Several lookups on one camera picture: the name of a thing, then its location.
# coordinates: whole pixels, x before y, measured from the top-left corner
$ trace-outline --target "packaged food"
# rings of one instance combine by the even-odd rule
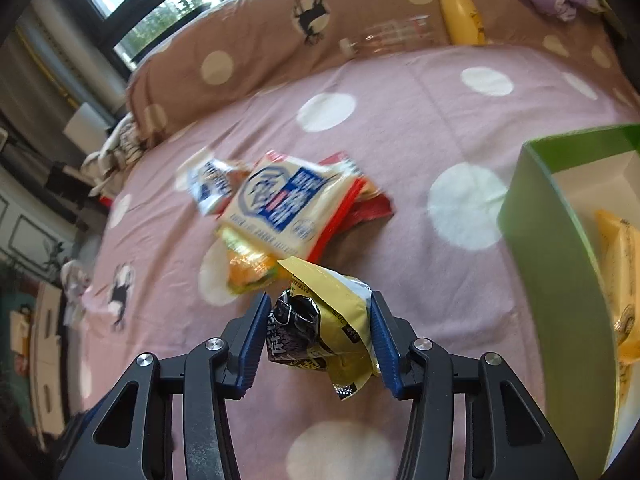
[[[211,156],[188,169],[191,195],[203,215],[220,214],[231,202],[250,168],[240,161],[227,162]]]
[[[342,164],[348,170],[365,179],[364,186],[362,186],[347,216],[338,227],[338,232],[346,231],[360,222],[368,222],[376,218],[385,218],[393,215],[394,209],[389,197],[360,171],[347,153],[334,153],[321,160],[320,164]]]
[[[279,263],[290,274],[291,286],[268,317],[269,359],[324,370],[338,396],[351,397],[377,369],[369,329],[370,288],[299,258]]]
[[[640,359],[640,323],[636,322],[640,297],[640,232],[628,221],[604,210],[596,211],[602,240],[600,267],[624,365]]]
[[[317,261],[364,184],[344,165],[267,153],[220,216],[218,234],[234,240],[225,241],[236,266],[229,288],[242,292],[265,283],[277,273],[275,263],[266,264],[276,259]],[[243,254],[237,252],[240,247]]]

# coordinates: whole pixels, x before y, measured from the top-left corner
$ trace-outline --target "plastic water bottle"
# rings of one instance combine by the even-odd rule
[[[383,56],[425,48],[433,42],[428,16],[391,20],[367,27],[355,41],[342,38],[340,50],[349,58]]]

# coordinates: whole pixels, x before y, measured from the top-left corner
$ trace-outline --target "black snack package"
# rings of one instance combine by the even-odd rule
[[[320,311],[306,296],[283,292],[267,318],[269,361],[299,368],[325,369],[323,355],[334,355],[320,337]]]

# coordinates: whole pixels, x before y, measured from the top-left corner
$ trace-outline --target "wall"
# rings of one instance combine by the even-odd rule
[[[0,46],[0,110],[6,121],[49,160],[74,168],[84,161],[85,154],[63,133],[74,109],[42,74],[15,32]],[[44,182],[48,170],[31,173]]]
[[[47,246],[62,242],[69,254],[78,230],[0,168],[0,256],[13,255],[31,273],[47,277]]]

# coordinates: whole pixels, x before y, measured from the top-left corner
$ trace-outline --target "red package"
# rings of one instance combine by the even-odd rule
[[[385,218],[393,215],[394,209],[391,200],[357,167],[356,163],[346,152],[338,152],[321,160],[319,164],[346,164],[359,176],[364,177],[366,183],[360,190],[358,197],[342,220],[337,232],[341,233],[361,222]]]

